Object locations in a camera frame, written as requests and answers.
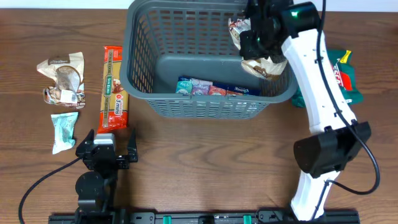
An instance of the label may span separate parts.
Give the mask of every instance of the label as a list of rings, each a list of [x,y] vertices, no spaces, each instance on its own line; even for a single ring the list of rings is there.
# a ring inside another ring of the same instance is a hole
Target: label
[[[54,58],[50,58],[47,61],[48,65],[58,64],[58,63],[70,63],[69,55],[58,56]]]
[[[104,96],[109,97],[112,94],[112,75],[105,77]]]
[[[123,115],[123,96],[122,96],[122,94],[116,95],[116,100],[114,102],[114,114],[116,116]]]
[[[188,87],[188,86],[189,86],[189,83],[187,83],[187,82],[181,82],[180,85],[181,85],[181,86],[184,86],[184,87]]]
[[[108,127],[108,115],[109,115],[109,97],[105,97],[104,118],[103,118],[103,123],[102,123],[102,127],[104,127],[104,128]]]
[[[344,72],[340,71],[338,67],[338,63],[341,62],[341,59],[338,58],[335,66],[333,66],[333,72],[335,74],[336,82],[339,86],[343,87],[347,91],[352,91],[353,86],[351,84],[351,78],[349,75],[345,74]]]
[[[62,103],[77,103],[77,97],[76,94],[71,90],[61,90],[60,101]]]
[[[249,90],[248,89],[244,89],[244,88],[239,88],[239,87],[235,87],[235,90],[236,91],[240,91],[240,92],[243,92],[243,93],[248,93],[249,92]]]

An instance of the food package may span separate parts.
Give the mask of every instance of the food package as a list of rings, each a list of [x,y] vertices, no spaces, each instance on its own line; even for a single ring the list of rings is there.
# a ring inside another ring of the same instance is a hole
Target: food package
[[[336,82],[346,103],[350,105],[363,101],[363,95],[355,84],[354,67],[349,64],[351,56],[352,52],[350,50],[328,50],[328,57],[335,73]],[[304,98],[300,89],[293,95],[292,103],[296,107],[305,108]]]
[[[193,95],[208,95],[213,82],[191,78]]]
[[[244,88],[244,87],[240,87],[240,86],[229,86],[228,90],[230,92],[234,92],[234,93],[240,93],[239,95],[246,95],[246,96],[259,96],[260,95],[260,91],[259,90],[253,90],[253,89],[249,89],[249,88]]]
[[[120,84],[122,47],[105,46],[104,83],[98,133],[127,127],[129,95]]]
[[[50,58],[37,65],[37,71],[53,79],[55,86],[43,90],[44,101],[80,109],[86,105],[83,53]]]
[[[250,20],[237,19],[233,22],[231,19],[228,19],[228,27],[234,45],[240,50],[240,34],[243,31],[251,29]],[[287,60],[285,58],[281,58],[280,62],[273,62],[270,57],[259,58],[257,60],[243,60],[242,58],[242,67],[245,71],[266,80],[278,80],[280,74],[284,71],[286,64]]]
[[[175,93],[191,94],[192,83],[190,78],[179,77]]]
[[[72,137],[77,116],[78,112],[51,114],[55,133],[52,154],[70,149],[75,145],[76,141]]]
[[[209,95],[225,96],[226,89],[212,85],[212,86],[210,86],[210,89],[209,89]]]
[[[226,92],[226,95],[227,95],[227,96],[243,95],[243,93],[237,93],[237,92],[228,90],[228,91]]]

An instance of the basket mesh wall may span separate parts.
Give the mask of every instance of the basket mesh wall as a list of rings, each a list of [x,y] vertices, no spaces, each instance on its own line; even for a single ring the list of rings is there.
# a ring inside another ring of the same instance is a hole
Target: basket mesh wall
[[[227,27],[229,18],[243,18],[240,11],[150,8],[137,15],[133,37],[131,75],[133,87],[152,93],[155,63],[164,54],[239,55]],[[262,96],[277,96],[289,86],[291,74],[279,81],[261,83]],[[268,103],[195,100],[147,100],[163,116],[248,119]]]

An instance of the wooden table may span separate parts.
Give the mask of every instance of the wooden table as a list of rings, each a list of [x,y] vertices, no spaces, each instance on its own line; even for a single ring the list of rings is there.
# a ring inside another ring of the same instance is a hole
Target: wooden table
[[[85,56],[85,108],[75,138],[98,126],[104,45],[122,45],[124,10],[0,10],[0,223],[18,223],[17,207],[40,177],[75,158],[75,149],[52,155],[51,114],[73,111],[47,105],[42,90],[53,81],[36,65],[58,54]],[[331,12],[329,47],[353,51],[364,102],[354,105],[369,121],[369,146],[382,182],[372,195],[332,187],[327,208],[355,208],[362,223],[398,222],[398,14]],[[130,127],[137,129],[139,162],[119,173],[119,205],[164,211],[257,210],[284,207],[293,197],[299,168],[293,143],[310,135],[307,113],[287,101],[243,121],[166,119],[130,98]],[[117,133],[124,149],[129,130]],[[82,162],[40,184],[24,206],[26,223],[46,223],[52,212],[74,212]],[[364,151],[339,181],[370,188],[374,171]]]

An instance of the green package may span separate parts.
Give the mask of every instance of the green package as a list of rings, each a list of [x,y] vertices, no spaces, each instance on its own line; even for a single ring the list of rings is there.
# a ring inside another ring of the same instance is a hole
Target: green package
[[[336,81],[340,86],[340,90],[344,99],[348,104],[356,104],[363,101],[362,94],[358,91],[355,85],[354,67],[349,63],[351,61],[352,52],[350,50],[328,50],[328,56],[333,66]],[[300,88],[292,97],[294,106],[304,108],[304,98],[301,94]]]
[[[191,81],[179,81],[177,83],[176,93],[184,93],[190,94],[192,92],[192,83]]]

